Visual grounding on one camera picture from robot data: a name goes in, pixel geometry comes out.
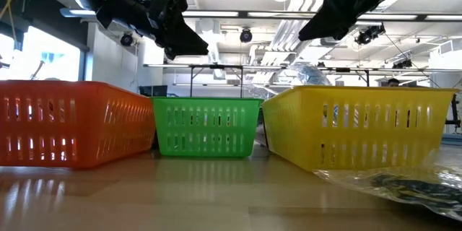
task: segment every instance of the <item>yellow basket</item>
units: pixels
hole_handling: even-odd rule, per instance
[[[269,148],[305,170],[418,165],[456,90],[304,86],[263,103]]]

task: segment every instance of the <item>wooden table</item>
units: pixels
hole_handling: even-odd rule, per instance
[[[247,160],[141,154],[94,170],[0,167],[0,230],[462,230],[327,183],[260,148]]]

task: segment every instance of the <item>orange basket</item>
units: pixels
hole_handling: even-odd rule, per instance
[[[99,82],[0,82],[0,166],[86,168],[148,150],[149,98]]]

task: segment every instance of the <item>green basket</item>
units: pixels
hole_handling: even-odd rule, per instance
[[[252,153],[262,100],[153,97],[160,153],[247,157]]]

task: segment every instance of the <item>plastic basket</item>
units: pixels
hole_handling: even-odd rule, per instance
[[[306,170],[420,164],[456,90],[296,87],[263,104],[272,152]]]
[[[153,97],[160,153],[247,157],[252,153],[261,100]]]
[[[93,167],[147,150],[147,97],[99,82],[0,82],[0,165]]]

